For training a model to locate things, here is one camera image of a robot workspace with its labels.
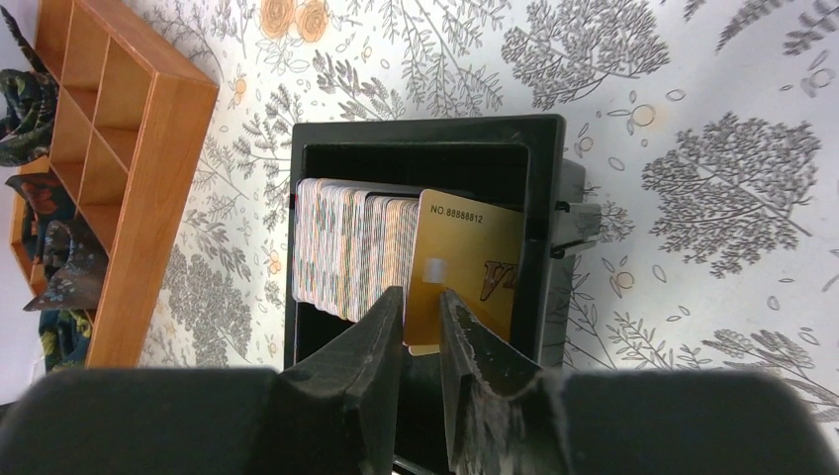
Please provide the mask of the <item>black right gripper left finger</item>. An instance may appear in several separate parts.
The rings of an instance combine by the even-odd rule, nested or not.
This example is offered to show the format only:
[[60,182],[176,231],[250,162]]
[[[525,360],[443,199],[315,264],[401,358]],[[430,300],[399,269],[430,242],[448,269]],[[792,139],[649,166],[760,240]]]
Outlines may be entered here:
[[388,474],[402,368],[400,287],[283,371],[70,369],[1,421],[5,474]]

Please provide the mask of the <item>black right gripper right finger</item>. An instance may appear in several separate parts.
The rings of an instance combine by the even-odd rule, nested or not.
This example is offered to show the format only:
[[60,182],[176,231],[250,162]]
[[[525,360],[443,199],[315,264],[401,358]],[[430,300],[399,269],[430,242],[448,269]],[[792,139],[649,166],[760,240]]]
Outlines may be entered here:
[[834,474],[781,380],[747,371],[545,368],[439,297],[448,464],[458,474]]

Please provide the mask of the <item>gold credit card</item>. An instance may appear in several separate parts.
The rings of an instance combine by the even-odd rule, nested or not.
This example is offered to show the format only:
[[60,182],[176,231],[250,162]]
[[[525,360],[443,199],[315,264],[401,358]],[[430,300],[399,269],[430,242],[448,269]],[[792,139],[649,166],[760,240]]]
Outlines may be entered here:
[[439,352],[439,297],[455,291],[478,320],[511,339],[524,216],[501,206],[426,189],[419,197],[403,318],[412,356]]

